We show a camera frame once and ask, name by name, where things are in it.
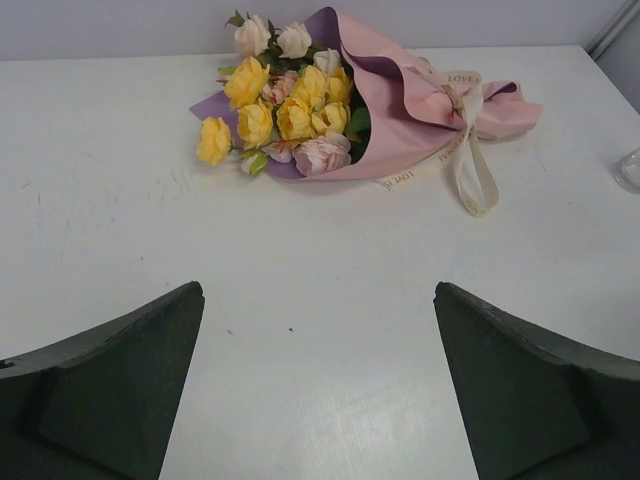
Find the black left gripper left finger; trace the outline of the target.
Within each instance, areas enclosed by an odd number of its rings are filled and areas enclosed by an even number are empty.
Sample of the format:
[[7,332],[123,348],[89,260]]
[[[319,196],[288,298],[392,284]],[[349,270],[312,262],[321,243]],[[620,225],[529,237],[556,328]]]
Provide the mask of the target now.
[[2,360],[2,478],[158,478],[203,313],[192,281]]

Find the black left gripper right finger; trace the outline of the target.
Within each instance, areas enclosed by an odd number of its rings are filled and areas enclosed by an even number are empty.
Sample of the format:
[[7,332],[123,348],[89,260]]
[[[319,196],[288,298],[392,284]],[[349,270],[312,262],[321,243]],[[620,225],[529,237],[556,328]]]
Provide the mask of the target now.
[[434,307],[481,479],[636,479],[639,363],[441,282]]

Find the cream printed ribbon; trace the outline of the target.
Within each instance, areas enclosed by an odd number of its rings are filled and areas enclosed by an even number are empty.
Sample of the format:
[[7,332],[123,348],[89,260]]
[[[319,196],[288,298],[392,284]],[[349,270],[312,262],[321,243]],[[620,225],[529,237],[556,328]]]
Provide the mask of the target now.
[[[489,213],[499,201],[499,190],[482,154],[477,136],[476,122],[482,111],[484,96],[482,76],[475,71],[450,71],[425,75],[417,75],[433,85],[442,87],[449,97],[454,113],[459,114],[465,122],[465,128],[441,149],[425,156],[411,168],[386,177],[375,179],[375,182],[391,191],[401,183],[412,180],[419,173],[437,171],[447,165],[452,167],[453,180],[459,199],[468,211],[476,218]],[[469,148],[477,176],[482,200],[476,201],[466,190],[463,182],[465,154],[463,149]]]

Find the pink and purple wrapping paper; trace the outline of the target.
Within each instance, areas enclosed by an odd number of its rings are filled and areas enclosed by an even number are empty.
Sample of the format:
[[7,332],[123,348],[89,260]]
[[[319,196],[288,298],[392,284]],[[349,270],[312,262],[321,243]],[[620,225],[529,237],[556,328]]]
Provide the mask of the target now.
[[304,25],[315,44],[340,55],[371,122],[360,135],[363,154],[348,166],[315,174],[319,181],[378,179],[425,159],[447,163],[464,133],[501,141],[528,133],[539,121],[542,106],[527,101],[516,82],[485,83],[472,71],[438,73],[332,7]]

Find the yellow and pink flower bunch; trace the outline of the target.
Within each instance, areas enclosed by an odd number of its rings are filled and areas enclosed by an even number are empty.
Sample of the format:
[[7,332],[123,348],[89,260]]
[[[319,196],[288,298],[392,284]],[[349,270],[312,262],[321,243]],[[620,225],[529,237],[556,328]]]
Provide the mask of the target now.
[[240,12],[227,22],[239,62],[218,70],[223,108],[192,109],[202,121],[197,158],[210,166],[234,158],[251,176],[271,164],[311,177],[358,162],[370,117],[342,54],[301,22],[279,28]]

